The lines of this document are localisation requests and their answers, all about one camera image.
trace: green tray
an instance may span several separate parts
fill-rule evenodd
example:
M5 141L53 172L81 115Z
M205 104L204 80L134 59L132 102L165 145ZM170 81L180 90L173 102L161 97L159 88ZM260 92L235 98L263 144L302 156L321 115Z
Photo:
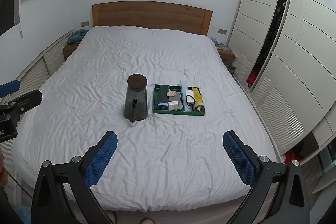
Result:
M188 116L204 116L205 110L203 112L198 111L184 111L184 107L181 110L157 110L155 108L156 105L156 99L158 97L160 85L155 85L154 93L153 93L153 113L160 113L160 114L172 114L172 115L188 115ZM181 87L179 85L170 85L170 90L181 92Z

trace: blue gripper pad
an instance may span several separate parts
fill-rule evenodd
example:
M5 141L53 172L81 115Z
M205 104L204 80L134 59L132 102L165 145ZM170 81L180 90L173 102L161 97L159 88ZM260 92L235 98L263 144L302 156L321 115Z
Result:
M97 153L94 155L85 170L85 184L90 188L96 185L102 176L107 164L112 158L113 153L117 149L117 135L110 131L110 135L105 142L100 146Z
M0 86L0 99L20 89L19 80L14 80Z
M230 131L224 133L223 146L226 153L229 155L230 160L235 166L241 180L245 184L253 187L256 182L255 167L249 158L245 155L244 151L236 142L234 137L231 135Z

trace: electrical socket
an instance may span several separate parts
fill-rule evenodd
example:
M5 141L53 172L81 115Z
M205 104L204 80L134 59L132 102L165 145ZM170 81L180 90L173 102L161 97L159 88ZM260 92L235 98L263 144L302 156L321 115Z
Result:
M219 29L218 30L218 33L221 33L221 34L226 34L227 30L223 30L223 29Z
M89 26L89 22L88 21L81 22L81 27L86 27L86 26Z

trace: nightstand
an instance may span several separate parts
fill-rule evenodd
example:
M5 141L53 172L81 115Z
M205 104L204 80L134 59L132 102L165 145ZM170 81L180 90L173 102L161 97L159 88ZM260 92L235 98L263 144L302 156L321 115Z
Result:
M78 46L79 46L79 43L66 45L63 48L64 59L67 60L70 54L72 54L74 50L77 49Z
M224 51L224 50L219 50L219 49L217 49L217 51L223 63L232 65L233 60L235 59L235 56L236 56L232 51Z

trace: wrinkled white sheet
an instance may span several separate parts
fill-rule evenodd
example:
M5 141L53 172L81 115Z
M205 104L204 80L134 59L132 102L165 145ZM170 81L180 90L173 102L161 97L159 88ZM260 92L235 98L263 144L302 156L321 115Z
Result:
M148 79L148 117L131 124L123 109L133 73ZM205 116L153 114L154 85L183 79L200 88ZM246 194L249 186L223 148L228 130L258 155L276 160L258 115L205 36L94 27L40 91L41 105L18 126L17 171L33 187L44 160L68 162L114 131L118 148L91 187L105 209L188 210Z

